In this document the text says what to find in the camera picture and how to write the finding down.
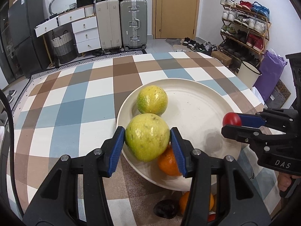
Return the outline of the person's right hand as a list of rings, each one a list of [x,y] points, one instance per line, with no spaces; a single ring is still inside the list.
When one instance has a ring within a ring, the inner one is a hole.
[[[287,188],[291,185],[292,179],[298,179],[300,176],[293,176],[286,173],[279,173],[277,177],[277,186],[280,191],[286,191]]]

